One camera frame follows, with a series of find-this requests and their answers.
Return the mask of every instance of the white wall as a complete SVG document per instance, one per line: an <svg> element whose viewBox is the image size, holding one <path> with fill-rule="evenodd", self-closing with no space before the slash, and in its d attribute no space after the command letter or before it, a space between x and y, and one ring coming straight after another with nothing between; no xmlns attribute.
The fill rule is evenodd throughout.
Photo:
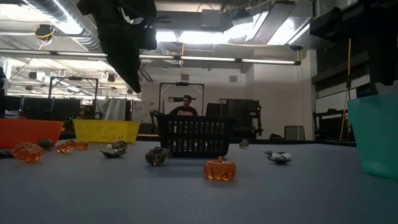
<svg viewBox="0 0 398 224"><path fill-rule="evenodd" d="M180 82L180 69L170 68L168 70L161 69L147 69L149 74L155 80L155 83L143 83L142 84L142 101L152 101L156 104L159 102L159 82ZM203 113L206 113L207 103L219 103L219 99L245 99L245 74L242 74L240 70L237 69L212 69L208 71L202 68L187 68L184 69L184 73L190 75L190 83L201 83L205 84L205 107ZM237 83L230 83L229 76L238 76ZM202 91L201 86L197 86L198 91L193 86L175 86L170 85L162 86L162 96L161 102L165 101L165 112L170 107L168 106L169 97L182 97L183 95L190 95L196 98L197 101L193 102L194 107L197 109L198 113L201 114L201 99Z"/></svg>
<svg viewBox="0 0 398 224"><path fill-rule="evenodd" d="M253 89L253 99L262 106L261 123L264 129L259 139L272 133L284 135L285 126L305 128L306 139L313 139L315 89L311 77L316 72L316 53L307 53L301 66L254 65L246 74L246 95Z"/></svg>
<svg viewBox="0 0 398 224"><path fill-rule="evenodd" d="M306 139L313 139L312 111L315 109L313 102L315 90L311 84L311 77L316 73L316 69L316 54L307 53L302 67L253 65L247 74L241 74L240 70L214 69L209 72L201 68L191 68L184 72L190 74L190 83L206 85L205 105L218 103L219 99L225 98L259 100L264 129L259 139L268 139L272 133L284 135L284 127L289 125L304 126ZM158 82L180 81L180 70L177 69L149 70L148 68L148 72L157 83L142 84L143 101L158 103ZM230 75L237 75L238 82L229 83ZM161 100L168 101L168 97L185 94L201 98L199 92L191 86L170 86L162 94Z"/></svg>
<svg viewBox="0 0 398 224"><path fill-rule="evenodd" d="M262 106L261 139L272 133L284 135L287 125L302 125L297 67L286 65L254 65L254 99Z"/></svg>
<svg viewBox="0 0 398 224"><path fill-rule="evenodd" d="M244 89L244 95L246 99L254 100L254 65L246 73L246 83Z"/></svg>

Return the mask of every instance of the person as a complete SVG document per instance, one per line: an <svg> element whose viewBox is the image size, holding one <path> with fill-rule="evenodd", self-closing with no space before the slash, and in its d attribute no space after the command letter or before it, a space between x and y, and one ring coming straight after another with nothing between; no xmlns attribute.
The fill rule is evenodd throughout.
<svg viewBox="0 0 398 224"><path fill-rule="evenodd" d="M9 82L3 68L0 66L0 118L6 114L6 95L9 88Z"/></svg>
<svg viewBox="0 0 398 224"><path fill-rule="evenodd" d="M192 102L192 97L190 95L185 95L182 103L183 106L178 106L172 110L169 114L171 115L184 115L184 116L198 116L198 112L190 106Z"/></svg>

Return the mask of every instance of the dark shirt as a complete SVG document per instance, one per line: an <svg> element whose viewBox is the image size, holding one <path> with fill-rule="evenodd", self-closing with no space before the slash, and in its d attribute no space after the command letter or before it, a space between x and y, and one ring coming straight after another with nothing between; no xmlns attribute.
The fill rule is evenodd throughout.
<svg viewBox="0 0 398 224"><path fill-rule="evenodd" d="M178 106L172 110L170 115L198 116L198 112L193 107Z"/></svg>

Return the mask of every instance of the orange bin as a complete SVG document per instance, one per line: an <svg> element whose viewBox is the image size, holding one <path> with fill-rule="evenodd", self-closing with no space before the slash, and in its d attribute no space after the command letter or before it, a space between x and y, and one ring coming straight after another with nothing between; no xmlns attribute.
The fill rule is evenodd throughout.
<svg viewBox="0 0 398 224"><path fill-rule="evenodd" d="M20 142L37 143L42 138L56 144L62 126L60 121L0 119L0 148L14 148Z"/></svg>

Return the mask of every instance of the yellow basket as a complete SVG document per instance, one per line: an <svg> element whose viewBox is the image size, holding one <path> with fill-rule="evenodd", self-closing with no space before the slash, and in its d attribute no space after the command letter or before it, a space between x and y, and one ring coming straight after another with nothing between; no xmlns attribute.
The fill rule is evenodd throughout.
<svg viewBox="0 0 398 224"><path fill-rule="evenodd" d="M136 141L139 123L132 121L98 121L74 119L76 138L85 142L113 143Z"/></svg>

